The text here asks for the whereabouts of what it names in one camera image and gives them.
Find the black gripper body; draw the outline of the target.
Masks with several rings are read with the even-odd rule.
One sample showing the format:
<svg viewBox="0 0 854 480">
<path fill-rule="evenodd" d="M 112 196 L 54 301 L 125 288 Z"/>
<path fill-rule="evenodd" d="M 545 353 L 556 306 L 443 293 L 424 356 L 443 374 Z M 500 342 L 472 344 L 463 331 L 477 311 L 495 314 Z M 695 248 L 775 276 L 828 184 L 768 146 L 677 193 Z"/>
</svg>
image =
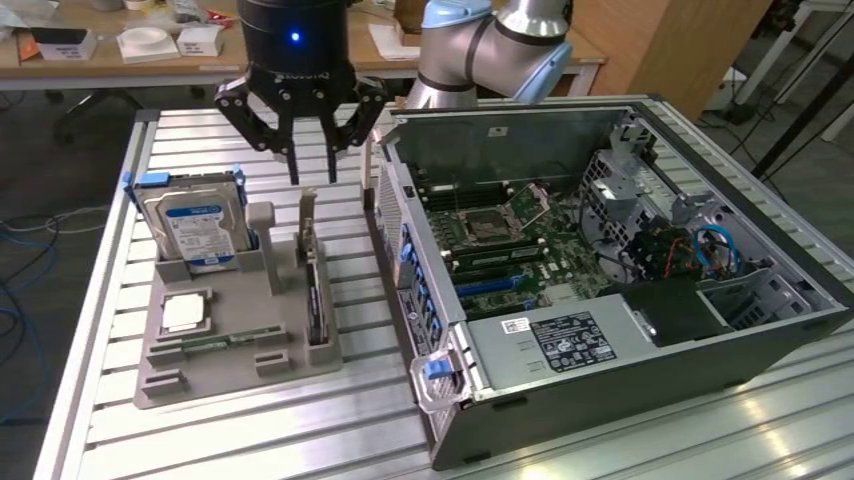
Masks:
<svg viewBox="0 0 854 480">
<path fill-rule="evenodd" d="M 238 1 L 248 59 L 236 97 L 293 118 L 333 116 L 356 84 L 348 1 Z"/>
</svg>

